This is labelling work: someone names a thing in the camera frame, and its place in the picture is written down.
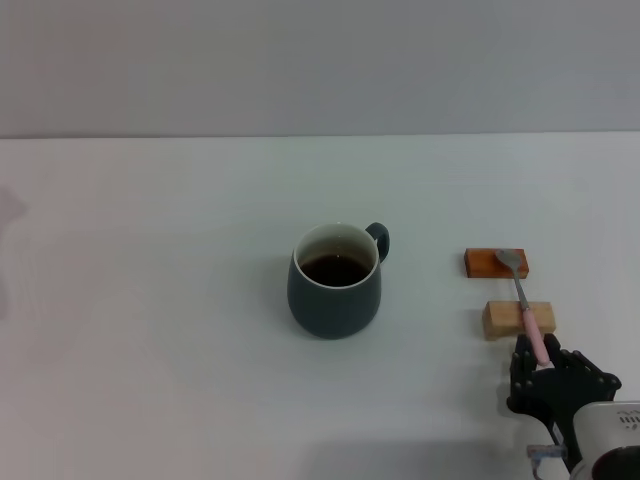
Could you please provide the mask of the dark coffee liquid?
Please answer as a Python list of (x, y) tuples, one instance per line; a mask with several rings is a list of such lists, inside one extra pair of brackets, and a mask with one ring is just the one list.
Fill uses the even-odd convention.
[(348, 287), (364, 280), (371, 266), (348, 255), (330, 254), (305, 261), (302, 273), (310, 280), (327, 287)]

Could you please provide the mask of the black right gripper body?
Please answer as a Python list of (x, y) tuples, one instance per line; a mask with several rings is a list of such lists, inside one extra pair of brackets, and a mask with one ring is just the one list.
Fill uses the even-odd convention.
[(509, 409), (539, 420), (555, 440), (575, 440), (574, 417), (583, 406), (613, 400), (613, 376), (586, 368), (512, 372)]

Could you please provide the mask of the pink handled metal spoon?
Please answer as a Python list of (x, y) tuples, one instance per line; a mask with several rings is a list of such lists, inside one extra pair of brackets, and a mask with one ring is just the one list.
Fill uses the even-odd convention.
[(522, 322), (525, 333), (531, 342), (532, 351), (535, 355), (537, 364), (541, 367), (546, 367), (551, 363), (550, 356), (544, 344), (543, 336), (536, 322), (535, 315), (529, 305), (521, 284), (520, 267), (522, 266), (522, 258), (515, 250), (509, 249), (498, 249), (495, 252), (495, 257), (512, 273), (522, 311)]

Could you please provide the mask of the reddish brown wooden block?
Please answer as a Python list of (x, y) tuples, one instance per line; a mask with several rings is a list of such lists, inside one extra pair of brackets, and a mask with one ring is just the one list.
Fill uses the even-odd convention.
[(512, 278), (512, 270), (498, 258), (498, 253), (506, 252), (508, 257), (518, 260), (518, 274), (526, 279), (529, 265), (523, 249), (467, 248), (464, 252), (466, 276), (472, 279)]

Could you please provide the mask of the light wooden arch block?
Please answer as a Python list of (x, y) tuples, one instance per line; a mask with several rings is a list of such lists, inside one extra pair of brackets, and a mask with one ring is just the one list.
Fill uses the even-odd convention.
[[(549, 302), (531, 302), (530, 309), (542, 334), (556, 331), (556, 320)], [(487, 341), (525, 334), (521, 305), (517, 301), (489, 301), (482, 313), (482, 327)]]

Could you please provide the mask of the dark grey ceramic cup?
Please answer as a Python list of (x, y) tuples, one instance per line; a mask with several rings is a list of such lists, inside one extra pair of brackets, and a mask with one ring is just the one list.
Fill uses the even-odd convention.
[[(287, 301), (297, 323), (322, 339), (342, 339), (366, 328), (382, 297), (381, 265), (390, 250), (386, 226), (362, 229), (345, 223), (319, 225), (295, 246), (289, 264)], [(319, 256), (348, 255), (371, 266), (369, 275), (348, 287), (327, 287), (306, 277), (300, 265)]]

